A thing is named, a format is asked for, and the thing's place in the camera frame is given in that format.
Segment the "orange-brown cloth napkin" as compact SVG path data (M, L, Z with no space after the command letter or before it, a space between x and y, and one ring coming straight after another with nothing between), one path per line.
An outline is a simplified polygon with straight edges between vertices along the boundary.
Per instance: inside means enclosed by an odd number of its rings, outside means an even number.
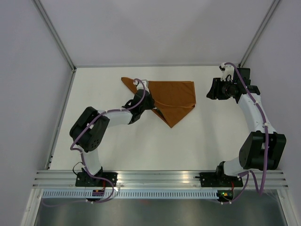
M134 94L137 92L134 80L122 77L123 84ZM196 105L194 82L192 81L149 81L149 91L155 101L153 111L170 128L180 122ZM129 100L123 108L130 108L134 98ZM131 124L140 119L142 113L132 113Z

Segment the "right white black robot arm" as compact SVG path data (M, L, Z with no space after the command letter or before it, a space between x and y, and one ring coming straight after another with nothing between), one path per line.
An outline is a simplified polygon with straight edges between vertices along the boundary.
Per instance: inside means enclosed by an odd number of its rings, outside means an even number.
M220 65L222 77L214 78L207 98L212 100L235 99L242 110L249 135L239 150L238 157L220 164L215 173L220 186L227 185L232 176L247 170L276 170L286 145L286 137L279 134L269 122L261 103L259 88L251 84L249 68Z

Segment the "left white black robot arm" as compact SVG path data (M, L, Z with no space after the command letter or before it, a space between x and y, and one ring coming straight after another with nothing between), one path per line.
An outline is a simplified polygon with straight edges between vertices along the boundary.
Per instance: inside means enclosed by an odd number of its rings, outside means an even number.
M86 181L91 186L99 186L103 180L100 173L103 168L97 148L106 130L109 127L133 124L144 111L154 108L151 93L140 89L120 109L98 111L90 106L84 110L70 130L69 134L73 139L70 149L80 152L83 170L87 173Z

